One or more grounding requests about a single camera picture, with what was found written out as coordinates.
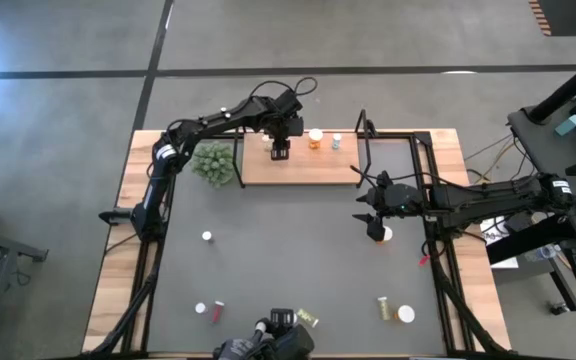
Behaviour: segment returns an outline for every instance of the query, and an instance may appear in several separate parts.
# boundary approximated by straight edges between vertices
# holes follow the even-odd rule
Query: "plastic bottle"
[[[546,245],[542,246],[539,249],[528,251],[524,254],[526,260],[531,262],[547,260],[553,258],[557,255],[557,250],[555,250],[554,246]]]

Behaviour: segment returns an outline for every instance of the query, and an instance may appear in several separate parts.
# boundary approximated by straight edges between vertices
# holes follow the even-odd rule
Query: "gray concrete floor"
[[[0,71],[144,70],[163,4],[0,0]],[[543,37],[527,0],[177,0],[168,28],[161,69],[576,63],[576,38]],[[469,155],[570,75],[321,76],[303,116],[345,128],[366,108],[379,127],[454,127]],[[158,79],[144,128],[233,105],[268,78]],[[0,359],[79,352],[108,231],[97,213],[115,200],[142,84],[0,80],[0,233],[50,248],[44,264],[20,262],[33,279],[6,297]],[[509,152],[494,179],[519,160]],[[548,277],[499,286],[513,348],[576,358],[576,314],[543,311],[553,290]]]

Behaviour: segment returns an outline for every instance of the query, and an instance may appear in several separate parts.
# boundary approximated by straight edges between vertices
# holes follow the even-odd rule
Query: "wooden platform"
[[[264,151],[262,134],[244,135],[242,180],[247,185],[357,184],[360,175],[357,134],[342,134],[339,149],[332,148],[333,132],[324,132],[319,149],[311,149],[306,134],[290,138],[290,158],[272,161]]]
[[[352,130],[330,131],[343,132],[344,135],[352,133]],[[379,129],[379,132],[389,131],[429,131],[432,136],[439,176],[457,184],[469,185],[459,138],[455,129]],[[159,139],[160,134],[161,131],[135,132],[121,184],[118,206],[132,207],[141,201],[148,183],[146,168],[150,164],[152,145]],[[479,233],[479,230],[474,226],[469,231]],[[111,246],[132,233],[128,226],[113,228],[107,246]],[[495,341],[509,349],[510,340],[485,245],[468,236],[456,239],[454,244],[466,303]],[[154,253],[152,248],[155,246],[155,244],[151,245],[149,254]],[[133,239],[104,257],[83,343],[83,351],[92,350],[99,345],[126,309],[130,298],[138,251],[138,241]],[[139,313],[135,336],[132,341],[133,349],[139,348],[145,305],[142,306]],[[457,348],[463,348],[461,336],[458,335],[461,333],[459,318],[454,307],[449,310],[453,332],[456,334]],[[185,357],[184,354],[152,354],[151,356],[157,355],[171,358]]]

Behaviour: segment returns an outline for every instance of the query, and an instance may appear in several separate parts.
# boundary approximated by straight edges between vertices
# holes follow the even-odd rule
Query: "white lid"
[[[411,323],[415,320],[415,310],[408,305],[402,305],[399,307],[399,310],[397,310],[397,316],[399,320],[405,323]]]
[[[206,311],[206,305],[204,303],[197,303],[197,305],[195,305],[195,311],[197,314],[203,313]]]
[[[392,229],[389,228],[388,226],[384,226],[384,229],[386,230],[386,232],[384,233],[384,241],[392,239]]]
[[[321,140],[324,137],[324,133],[319,129],[312,129],[308,132],[308,136],[310,137],[310,139],[316,141]]]

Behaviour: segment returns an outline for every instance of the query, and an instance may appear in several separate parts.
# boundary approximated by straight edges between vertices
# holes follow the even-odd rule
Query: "floor stripe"
[[[172,7],[174,5],[174,0],[166,0],[164,3],[164,8],[161,13],[161,18],[159,19],[159,25],[157,27],[157,35],[155,36],[155,44],[152,47],[152,53],[150,55],[150,62],[148,63],[148,73],[146,79],[144,80],[144,85],[141,89],[141,95],[139,96],[139,103],[137,104],[137,111],[135,112],[135,119],[132,123],[132,134],[135,130],[141,130],[144,127],[144,122],[146,121],[146,113],[148,112],[148,103],[150,102],[150,95],[152,94],[152,88],[155,83],[155,76],[157,75],[157,67],[159,66],[159,59],[161,58],[161,52],[164,46],[164,40],[166,39],[166,32],[168,30],[168,22],[170,20],[170,14],[172,13]],[[130,294],[131,301],[135,298],[136,292],[139,288],[134,287]],[[145,319],[146,328],[149,326],[150,314],[147,313]],[[125,328],[125,333],[123,335],[124,339],[130,339],[130,341],[123,341],[121,344],[121,351],[130,351],[132,347],[132,339],[135,329],[135,318],[133,317],[129,320],[128,325]]]
[[[140,78],[147,70],[91,70],[91,71],[3,71],[0,79],[104,79]]]
[[[168,22],[170,20],[170,15],[172,13],[172,7],[174,5],[174,0],[166,0],[164,3],[164,9],[159,19],[159,26],[157,28],[157,36],[155,37],[155,44],[152,47],[152,54],[150,56],[150,62],[148,64],[148,74],[144,80],[144,86],[141,90],[141,96],[139,97],[139,103],[137,104],[137,112],[135,113],[135,120],[132,124],[132,130],[141,130],[144,128],[144,122],[146,121],[146,113],[148,112],[148,103],[150,102],[150,95],[152,94],[152,88],[155,84],[155,77],[157,76],[157,67],[159,67],[159,59],[161,58],[161,52],[164,47],[164,41],[166,39],[166,32],[168,31]]]
[[[307,75],[397,75],[441,74],[448,71],[476,73],[523,73],[576,71],[576,64],[552,65],[455,65],[455,66],[370,66],[370,67],[285,67],[239,69],[159,70],[161,78],[230,76],[307,76]]]

